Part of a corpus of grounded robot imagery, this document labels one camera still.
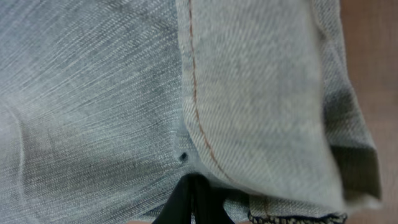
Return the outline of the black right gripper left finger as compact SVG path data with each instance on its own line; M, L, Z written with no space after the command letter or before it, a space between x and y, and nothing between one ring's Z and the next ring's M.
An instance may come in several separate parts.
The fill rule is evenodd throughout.
M152 224L191 224L192 175L183 176Z

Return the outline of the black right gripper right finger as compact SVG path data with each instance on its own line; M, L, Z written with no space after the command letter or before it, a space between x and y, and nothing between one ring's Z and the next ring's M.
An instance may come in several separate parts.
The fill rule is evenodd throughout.
M224 209L229 192L213 188L202 175L193 176L193 214L196 224L234 224Z

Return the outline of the light blue denim shorts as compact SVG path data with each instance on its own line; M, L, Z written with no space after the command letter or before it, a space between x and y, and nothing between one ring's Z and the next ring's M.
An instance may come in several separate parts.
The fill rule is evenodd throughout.
M339 1L1 2L1 222L155 220L208 179L231 221L382 202Z

